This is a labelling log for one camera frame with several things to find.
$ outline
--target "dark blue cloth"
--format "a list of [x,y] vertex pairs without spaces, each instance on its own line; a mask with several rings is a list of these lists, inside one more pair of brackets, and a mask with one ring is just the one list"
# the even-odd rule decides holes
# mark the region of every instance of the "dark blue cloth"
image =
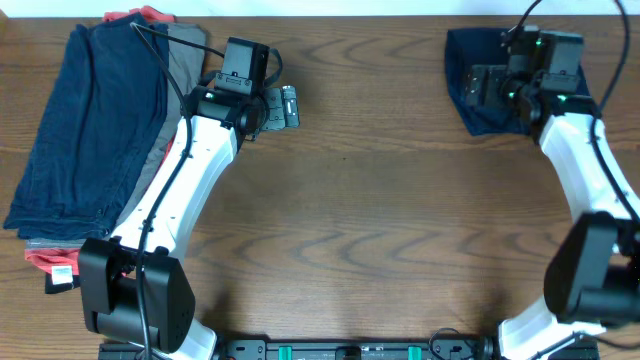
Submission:
[[[102,238],[129,200],[167,112],[167,80],[133,21],[149,26],[134,14],[71,32],[4,223],[19,237]],[[167,40],[145,36],[168,62]]]
[[[469,28],[447,32],[445,74],[449,96],[458,109],[462,121],[473,136],[484,134],[529,134],[529,128],[511,110],[487,107],[471,108],[465,104],[464,77],[472,65],[506,65],[509,54],[501,47],[500,34],[508,29]],[[578,95],[589,95],[582,67]]]

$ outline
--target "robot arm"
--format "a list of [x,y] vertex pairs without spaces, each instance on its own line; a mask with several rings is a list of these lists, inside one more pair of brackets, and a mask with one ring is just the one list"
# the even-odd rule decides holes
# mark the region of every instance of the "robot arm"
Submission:
[[[141,224],[180,160],[187,140],[186,121],[182,118],[178,123],[173,146],[140,204],[114,230],[114,236],[122,238],[121,245],[137,249],[142,232]],[[145,249],[152,253],[157,247],[164,247],[169,251],[169,256],[181,262],[184,261],[193,226],[213,184],[227,165],[231,164],[238,151],[234,128],[224,128],[220,121],[202,116],[193,116],[191,124],[194,134],[191,158],[185,162],[160,205]]]
[[[599,165],[590,143],[589,129],[592,121],[596,124],[596,135],[604,159],[614,175],[617,183],[624,190],[634,209],[640,210],[640,201],[624,178],[607,144],[604,124],[594,120],[591,115],[566,113],[563,116],[552,116],[544,127],[540,137],[540,148],[553,164],[562,188],[567,197],[574,223],[583,214],[607,212],[616,219],[629,219],[629,213],[617,200],[616,195]],[[604,239],[598,239],[596,246],[606,247]],[[601,259],[608,262],[607,251],[611,247],[601,249]],[[597,270],[591,268],[597,278]],[[545,285],[552,279],[545,279]],[[557,350],[575,341],[576,333],[599,335],[606,331],[600,323],[574,321],[560,322],[549,310],[545,296],[540,297],[533,305],[519,316],[504,321],[499,327],[500,353],[508,359],[531,359],[539,352],[562,342]]]
[[616,219],[629,219],[629,212],[617,199],[593,152],[589,136],[592,121],[597,121],[596,136],[609,170],[631,206],[639,211],[640,200],[609,149],[601,120],[579,113],[551,116],[540,137],[540,148],[556,169],[574,222],[583,213],[599,211],[606,211]]
[[[628,205],[637,212],[640,201],[609,149],[593,99],[575,95],[582,37],[535,26],[518,30],[504,34],[504,44],[510,44],[506,65],[471,67],[467,103],[508,109],[530,127],[571,209],[574,225],[547,269],[544,296],[498,331],[501,356],[546,359],[584,335],[640,319],[640,274],[633,266],[638,224],[629,220],[596,157],[592,124],[604,163]],[[609,265],[614,251],[632,257],[630,266]]]
[[[279,70],[265,79],[269,54],[278,60]],[[216,345],[215,333],[193,319],[195,296],[181,264],[214,183],[234,160],[245,137],[255,140],[260,131],[299,125],[295,88],[269,88],[282,70],[277,50],[230,38],[224,58],[221,71],[207,74],[187,98],[181,98],[185,117],[140,204],[109,241],[87,239],[78,257],[87,328],[133,344],[148,339],[150,348],[171,359],[209,360]],[[171,81],[168,71],[165,74]],[[205,87],[214,78],[215,87]],[[187,142],[191,147],[184,154]],[[184,163],[170,182],[180,161]],[[157,199],[161,202],[153,212]],[[151,224],[145,223],[148,219],[153,219]],[[145,247],[139,253],[145,230],[149,230]],[[139,282],[123,276],[134,269],[144,275]],[[139,303],[143,299],[139,293],[144,293],[144,303]],[[140,308],[147,310],[146,328],[141,321],[145,312]],[[148,337],[143,337],[145,330]]]

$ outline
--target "cable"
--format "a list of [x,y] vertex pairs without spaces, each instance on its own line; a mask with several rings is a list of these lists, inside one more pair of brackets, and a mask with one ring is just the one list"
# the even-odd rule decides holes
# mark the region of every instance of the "cable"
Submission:
[[605,344],[607,346],[610,346],[614,349],[618,349],[618,350],[624,350],[624,351],[634,351],[634,350],[640,350],[640,343],[636,343],[636,344],[618,344],[615,343],[613,341],[610,340],[606,340],[603,339],[601,337],[597,337],[597,336],[591,336],[591,335],[584,335],[582,337],[582,339],[586,339],[586,340],[594,340],[597,341],[601,344]]
[[167,35],[165,33],[160,32],[160,31],[155,31],[153,29],[149,29],[148,27],[145,27],[145,26],[142,26],[142,25],[139,25],[139,24],[136,24],[136,23],[131,23],[131,24],[132,24],[131,26],[134,26],[134,24],[135,24],[135,27],[138,30],[142,30],[144,32],[148,32],[149,34],[153,34],[153,35],[159,36],[161,38],[165,38],[167,40],[175,41],[175,42],[180,43],[182,45],[187,45],[187,46],[191,46],[191,47],[194,47],[194,48],[202,49],[204,51],[209,51],[209,52],[214,53],[214,54],[216,54],[216,55],[218,55],[218,56],[220,56],[221,58],[224,59],[224,53],[222,53],[222,52],[220,52],[220,51],[218,51],[216,49],[212,49],[212,48],[210,48],[208,46],[204,46],[204,45],[195,44],[195,43],[192,43],[192,42],[189,42],[189,41],[186,41],[186,40],[178,39],[176,37],[169,36],[169,35]]
[[[600,113],[600,115],[602,115],[602,112],[604,111],[604,107],[607,105],[607,102],[609,101],[609,97],[611,97],[611,94],[613,93],[613,89],[618,83],[618,79],[620,78],[622,69],[624,68],[625,63],[627,62],[627,56],[629,55],[629,43],[631,38],[631,35],[630,35],[631,30],[629,26],[629,18],[627,17],[627,13],[625,12],[624,7],[622,6],[622,3],[620,2],[620,0],[613,0],[613,1],[616,3],[616,5],[618,6],[618,9],[620,10],[620,16],[622,18],[622,24],[624,26],[624,45],[622,47],[622,54],[620,55],[620,61],[618,62],[618,66],[616,67],[613,77],[611,78],[611,82],[609,82],[609,86],[607,87],[607,90],[605,91],[604,96],[602,97],[602,100],[600,101],[600,105],[598,105],[598,112]],[[593,147],[593,152],[595,153],[596,158],[598,159],[598,163],[602,168],[602,172],[604,172],[605,176],[607,177],[607,180],[609,180],[609,183],[611,184],[611,187],[613,188],[613,192],[616,194],[616,197],[618,198],[620,203],[622,203],[624,208],[627,210],[633,222],[635,224],[638,224],[640,223],[640,218],[638,217],[638,214],[629,203],[627,196],[625,195],[624,191],[622,191],[622,189],[620,188],[620,185],[618,185],[618,182],[616,181],[615,177],[611,173],[611,170],[609,170],[609,167],[607,166],[607,163],[604,160],[604,157],[602,156],[602,152],[600,151],[600,147],[598,145],[599,138],[596,136],[597,122],[598,122],[598,119],[594,117],[593,121],[591,122],[591,127],[589,129],[589,138],[591,141],[591,145]]]
[[558,341],[557,343],[551,345],[550,347],[546,348],[543,351],[540,351],[538,353],[536,353],[536,356],[532,357],[531,360],[539,360],[542,359],[545,355],[556,352],[566,346],[571,345],[574,342],[578,342],[580,340],[591,340],[591,341],[595,341],[601,344],[605,344],[607,346],[610,346],[612,348],[618,349],[618,350],[623,350],[623,351],[634,351],[634,350],[640,350],[640,343],[637,344],[618,344],[616,342],[610,341],[610,340],[606,340],[603,339],[601,337],[598,336],[592,336],[592,335],[588,335],[585,334],[583,332],[576,332],[573,333],[571,336],[562,339],[560,341]]
[[531,4],[531,6],[529,6],[529,8],[527,9],[527,11],[525,11],[524,15],[522,15],[522,17],[520,18],[520,21],[518,21],[518,25],[516,25],[515,27],[515,31],[516,33],[514,34],[514,39],[518,37],[518,35],[520,35],[520,31],[522,29],[522,26],[524,25],[524,21],[527,20],[527,18],[529,17],[529,14],[531,14],[531,11],[533,11],[533,9],[538,6],[538,4],[540,4],[542,2],[542,0],[536,0],[533,2],[533,4]]
[[[438,360],[445,360],[442,356],[440,356],[434,349],[433,349],[433,340],[436,340],[436,337],[438,336],[438,334],[440,334],[443,331],[451,331],[454,332],[458,335],[460,335],[460,332],[454,328],[440,328],[438,329],[438,331],[436,331],[435,333],[433,333],[433,335],[431,335],[431,337],[429,338],[429,351],[431,351],[431,354],[433,356],[435,356]],[[461,360],[470,360],[473,359],[473,357],[475,356],[475,346],[472,346],[471,344],[469,344],[469,342],[467,340],[463,340],[465,345],[467,345],[469,347],[469,350],[471,350],[471,356],[468,356],[466,358],[462,358]]]
[[187,126],[187,142],[184,146],[184,150],[182,151],[178,164],[173,169],[173,172],[171,172],[171,175],[169,176],[169,178],[167,179],[167,182],[162,187],[162,190],[160,190],[160,193],[158,194],[156,201],[151,206],[151,210],[149,210],[149,214],[147,215],[147,218],[143,222],[142,234],[140,235],[140,242],[138,243],[138,253],[136,255],[136,296],[138,298],[138,310],[140,311],[140,322],[142,324],[142,332],[144,335],[144,356],[145,356],[144,358],[145,360],[151,360],[152,355],[156,357],[158,355],[155,354],[155,352],[151,348],[149,322],[147,318],[147,305],[144,298],[144,264],[143,264],[144,250],[145,250],[145,245],[147,241],[147,236],[149,235],[149,232],[153,231],[152,230],[153,228],[151,227],[153,218],[155,217],[155,214],[158,211],[158,208],[160,207],[160,204],[162,203],[164,196],[169,191],[171,184],[173,183],[178,173],[180,172],[180,169],[182,168],[184,163],[187,161],[187,158],[189,157],[189,152],[191,151],[191,142],[193,138],[193,129],[191,127],[191,114],[187,112],[186,102],[184,100],[184,96],[180,92],[180,88],[178,87],[178,84],[176,83],[173,76],[171,76],[171,73],[169,72],[167,65],[164,63],[164,61],[162,61],[162,59],[160,58],[160,55],[158,55],[158,53],[153,49],[153,47],[147,41],[144,35],[142,35],[142,32],[140,32],[140,30],[147,31],[154,35],[157,32],[151,29],[147,29],[144,26],[140,26],[136,23],[131,23],[131,28],[138,35],[138,38],[140,38],[145,48],[151,54],[154,55],[158,65],[160,66],[160,69],[169,80],[169,83],[171,83],[171,87],[173,87],[173,90],[176,92],[176,95],[178,96],[178,100],[180,100],[181,113],[185,118],[185,123]]
[[536,356],[532,357],[531,360],[540,360],[542,359],[545,355],[556,352],[566,346],[569,346],[571,344],[573,344],[574,342],[576,342],[577,340],[579,340],[584,334],[583,333],[573,333],[572,335],[570,335],[567,338],[564,338],[560,341],[558,341],[557,343],[549,346],[548,348],[539,351],[536,353]]

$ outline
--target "table surface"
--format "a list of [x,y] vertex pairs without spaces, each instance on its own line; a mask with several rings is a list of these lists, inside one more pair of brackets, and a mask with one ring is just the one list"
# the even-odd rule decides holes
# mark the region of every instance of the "table surface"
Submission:
[[[447,94],[446,31],[514,17],[182,18],[277,47],[301,127],[246,144],[200,216],[186,259],[197,318],[223,334],[419,338],[489,333],[541,294],[571,227],[550,162],[528,138],[471,137]],[[0,218],[22,177],[69,32],[98,19],[10,19],[0,40]],[[581,33],[596,99],[618,61],[617,17],[533,17]],[[640,188],[640,21],[605,111]],[[207,69],[220,66],[209,58]],[[95,358],[80,291],[44,295],[24,242],[0,231],[0,358]],[[610,334],[632,342],[638,327]],[[638,353],[602,347],[610,359]]]

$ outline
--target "folded clothing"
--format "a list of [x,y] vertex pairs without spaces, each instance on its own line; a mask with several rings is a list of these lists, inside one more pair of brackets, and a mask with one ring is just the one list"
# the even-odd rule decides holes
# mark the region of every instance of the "folded clothing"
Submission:
[[[4,223],[19,237],[103,238],[131,197],[167,112],[167,80],[131,22],[149,26],[138,13],[71,33]],[[168,61],[167,40],[145,37]]]
[[[529,128],[512,110],[470,107],[465,103],[465,79],[472,65],[506,65],[507,49],[502,47],[500,34],[508,29],[469,28],[447,32],[445,47],[445,74],[449,96],[471,135],[529,134]],[[589,95],[582,67],[578,95]]]
[[148,5],[143,6],[141,9],[137,9],[137,8],[131,9],[129,10],[128,13],[117,12],[117,11],[106,12],[102,17],[102,21],[103,22],[114,21],[135,13],[140,13],[144,17],[144,19],[147,20],[148,22],[152,22],[152,21],[176,22],[176,18],[173,15],[165,15]]
[[[192,24],[167,24],[168,34],[182,40],[190,41],[199,45],[204,45],[206,35],[197,25]],[[182,93],[189,93],[197,84],[198,78],[202,72],[202,64],[204,62],[204,51],[190,46],[169,42],[169,72],[176,80],[178,87]],[[140,176],[136,182],[135,188],[127,201],[124,209],[120,213],[116,226],[126,220],[133,209],[138,205],[144,195],[149,184],[153,180],[160,164],[164,160],[169,150],[169,144],[175,135],[178,121],[180,120],[180,101],[172,88],[168,88],[167,96],[167,117],[162,124],[162,128],[155,139],[151,151],[147,155]],[[85,239],[74,240],[54,240],[48,238],[34,238],[26,241],[25,249],[79,249],[84,244]]]
[[[167,24],[168,34],[182,40],[199,45],[206,43],[206,35],[197,25],[192,24]],[[183,94],[189,93],[197,84],[202,73],[204,51],[176,42],[169,42],[169,72],[176,80]],[[151,151],[147,155],[144,166],[138,178],[134,191],[121,212],[116,226],[124,222],[127,216],[138,205],[149,184],[153,180],[158,168],[171,146],[171,140],[175,135],[178,121],[180,120],[180,101],[172,88],[168,88],[167,117],[160,129]],[[71,265],[77,269],[78,251],[85,239],[53,240],[46,238],[28,239],[25,246],[25,259],[47,273],[51,273],[51,266]],[[45,285],[45,293],[53,294],[64,292],[79,287],[79,283],[51,285],[50,279]]]

